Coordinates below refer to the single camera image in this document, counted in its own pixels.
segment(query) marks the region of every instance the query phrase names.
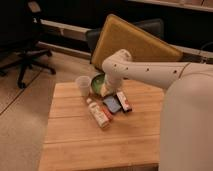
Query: plastic cup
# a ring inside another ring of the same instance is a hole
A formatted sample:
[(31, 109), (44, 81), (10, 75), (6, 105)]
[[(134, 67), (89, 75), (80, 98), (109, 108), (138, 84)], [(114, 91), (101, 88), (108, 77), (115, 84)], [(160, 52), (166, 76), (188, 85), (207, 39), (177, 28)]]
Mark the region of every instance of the plastic cup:
[(75, 83), (77, 84), (83, 97), (89, 96), (91, 85), (91, 78), (89, 76), (80, 76), (76, 78)]

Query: cable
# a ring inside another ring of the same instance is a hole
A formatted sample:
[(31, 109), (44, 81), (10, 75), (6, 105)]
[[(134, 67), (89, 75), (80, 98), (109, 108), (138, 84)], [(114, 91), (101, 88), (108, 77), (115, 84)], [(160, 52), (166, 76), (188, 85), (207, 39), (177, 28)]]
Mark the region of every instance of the cable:
[[(205, 48), (207, 48), (208, 46), (211, 46), (211, 45), (213, 45), (213, 42), (208, 42), (208, 43), (205, 43), (203, 46), (201, 46), (198, 55), (201, 56), (201, 55), (200, 55), (201, 52), (202, 52)], [(207, 63), (208, 60), (211, 61), (211, 58), (201, 56), (201, 63)]]

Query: wooden table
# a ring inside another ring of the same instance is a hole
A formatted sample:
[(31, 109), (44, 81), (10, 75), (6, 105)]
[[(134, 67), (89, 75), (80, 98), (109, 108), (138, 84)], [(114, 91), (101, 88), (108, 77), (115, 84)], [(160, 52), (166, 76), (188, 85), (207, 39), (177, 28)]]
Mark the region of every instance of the wooden table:
[(131, 80), (122, 89), (133, 111), (101, 130), (75, 83), (57, 84), (39, 171), (156, 166), (163, 92)]

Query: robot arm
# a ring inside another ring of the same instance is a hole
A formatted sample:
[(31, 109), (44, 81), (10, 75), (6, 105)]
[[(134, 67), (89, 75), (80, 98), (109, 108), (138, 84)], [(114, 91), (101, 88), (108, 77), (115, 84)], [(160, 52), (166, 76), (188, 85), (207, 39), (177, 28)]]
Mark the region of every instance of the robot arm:
[(106, 73), (106, 84), (113, 89), (121, 85), (123, 78), (168, 89), (183, 75), (213, 69), (213, 66), (187, 62), (132, 62), (130, 53), (121, 49), (105, 59), (102, 68)]
[(213, 170), (213, 65), (131, 62), (120, 50), (103, 62), (105, 85), (116, 90), (122, 78), (163, 89), (159, 171)]

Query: wall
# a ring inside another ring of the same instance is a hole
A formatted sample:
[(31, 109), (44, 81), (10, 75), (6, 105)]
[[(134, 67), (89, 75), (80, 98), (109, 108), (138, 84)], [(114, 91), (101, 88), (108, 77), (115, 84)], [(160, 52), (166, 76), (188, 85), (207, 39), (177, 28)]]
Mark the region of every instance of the wall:
[(108, 14), (136, 22), (161, 18), (168, 43), (199, 49), (213, 41), (213, 13), (125, 0), (39, 0), (42, 17), (87, 28), (102, 27)]

